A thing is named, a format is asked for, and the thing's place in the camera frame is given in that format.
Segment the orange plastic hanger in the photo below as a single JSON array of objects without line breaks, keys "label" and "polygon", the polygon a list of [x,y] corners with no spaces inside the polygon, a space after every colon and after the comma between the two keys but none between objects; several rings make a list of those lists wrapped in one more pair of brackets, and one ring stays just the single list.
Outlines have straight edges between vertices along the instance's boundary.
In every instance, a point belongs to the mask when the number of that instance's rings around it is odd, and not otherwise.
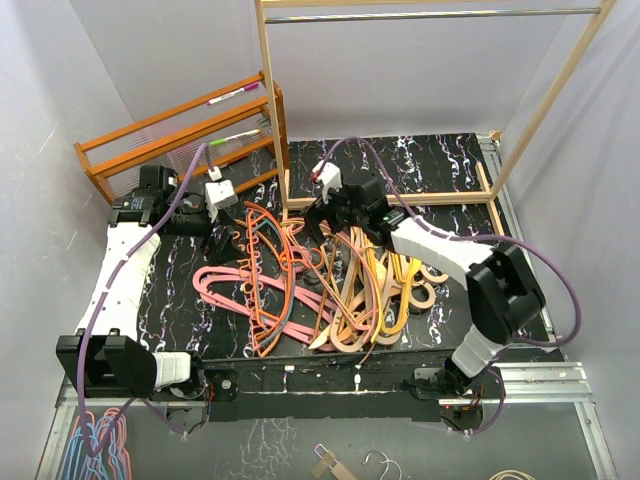
[{"label": "orange plastic hanger", "polygon": [[[245,246],[248,259],[246,261],[246,265],[240,268],[240,272],[242,277],[242,290],[245,295],[246,307],[249,311],[250,343],[248,344],[248,348],[253,354],[263,358],[275,348],[281,335],[284,333],[285,328],[289,326],[289,321],[284,326],[279,325],[284,305],[284,288],[283,282],[280,279],[279,264],[279,276],[277,278],[271,278],[270,276],[265,276],[263,274],[261,244],[266,245],[274,257],[272,246],[264,242],[265,237],[262,234],[255,234],[252,232],[252,225],[260,219],[268,218],[269,220],[276,222],[281,228],[281,231],[286,237],[291,249],[296,289],[294,253],[287,234],[272,213],[270,213],[266,208],[251,202],[245,203],[245,212]],[[265,292],[272,290],[280,290],[283,296],[281,309],[278,312],[270,310],[264,300]]]}]

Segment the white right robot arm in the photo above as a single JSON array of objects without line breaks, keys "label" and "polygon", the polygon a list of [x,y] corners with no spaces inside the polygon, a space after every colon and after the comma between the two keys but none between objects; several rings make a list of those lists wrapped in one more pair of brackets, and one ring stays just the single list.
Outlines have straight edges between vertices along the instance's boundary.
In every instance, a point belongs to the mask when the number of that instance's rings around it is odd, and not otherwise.
[{"label": "white right robot arm", "polygon": [[369,171],[343,177],[329,165],[314,173],[312,180],[320,184],[321,194],[304,209],[303,219],[316,242],[324,240],[322,223],[334,234],[358,227],[373,245],[419,260],[464,288],[471,327],[424,383],[443,395],[471,395],[491,361],[546,304],[521,248],[507,242],[489,246],[455,239],[412,208],[391,206],[381,181]]}]

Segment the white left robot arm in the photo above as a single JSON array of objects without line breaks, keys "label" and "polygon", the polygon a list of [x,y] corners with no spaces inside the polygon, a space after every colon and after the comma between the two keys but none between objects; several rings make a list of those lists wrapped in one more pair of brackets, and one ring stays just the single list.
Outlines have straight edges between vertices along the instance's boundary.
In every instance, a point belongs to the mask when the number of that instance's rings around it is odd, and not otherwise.
[{"label": "white left robot arm", "polygon": [[146,165],[139,184],[112,204],[107,246],[90,304],[76,331],[62,335],[56,356],[76,390],[88,398],[148,398],[173,387],[194,399],[207,376],[187,352],[152,353],[138,340],[137,319],[147,274],[162,235],[201,239],[206,260],[241,257],[231,238],[229,206],[238,200],[232,182],[218,168],[209,172],[202,193],[180,188],[175,170]]}]

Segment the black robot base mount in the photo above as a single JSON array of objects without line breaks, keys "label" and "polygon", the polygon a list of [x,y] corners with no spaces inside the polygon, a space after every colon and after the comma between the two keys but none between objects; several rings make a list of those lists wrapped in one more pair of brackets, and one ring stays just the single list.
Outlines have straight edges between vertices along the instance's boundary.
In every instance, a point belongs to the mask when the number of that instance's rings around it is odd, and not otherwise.
[{"label": "black robot base mount", "polygon": [[190,382],[158,399],[201,404],[208,422],[259,418],[408,419],[478,428],[483,406],[506,395],[498,368],[467,381],[447,371],[446,350],[383,350],[206,360]]}]

